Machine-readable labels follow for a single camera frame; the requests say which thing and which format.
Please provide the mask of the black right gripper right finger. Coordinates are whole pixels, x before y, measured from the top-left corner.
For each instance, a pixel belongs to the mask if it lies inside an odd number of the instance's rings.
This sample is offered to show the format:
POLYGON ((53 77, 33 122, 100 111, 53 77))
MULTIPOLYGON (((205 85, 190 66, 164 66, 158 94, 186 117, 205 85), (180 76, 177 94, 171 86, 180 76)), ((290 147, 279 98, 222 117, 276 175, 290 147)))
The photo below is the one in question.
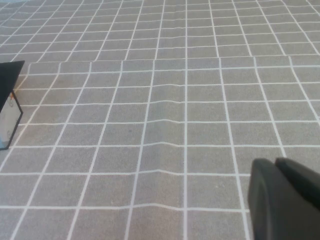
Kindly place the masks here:
POLYGON ((275 160, 275 166, 293 188, 310 204, 320 209, 320 174, 285 157, 275 160))

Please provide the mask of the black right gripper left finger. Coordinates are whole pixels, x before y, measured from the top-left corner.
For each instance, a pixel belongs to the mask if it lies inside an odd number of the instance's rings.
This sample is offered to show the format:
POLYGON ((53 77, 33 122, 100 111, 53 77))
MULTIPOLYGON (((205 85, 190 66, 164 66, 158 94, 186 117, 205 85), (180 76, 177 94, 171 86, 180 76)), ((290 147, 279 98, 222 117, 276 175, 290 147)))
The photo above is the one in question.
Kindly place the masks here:
POLYGON ((290 184, 275 162, 251 165, 248 206, 255 240, 318 240, 320 210, 290 184))

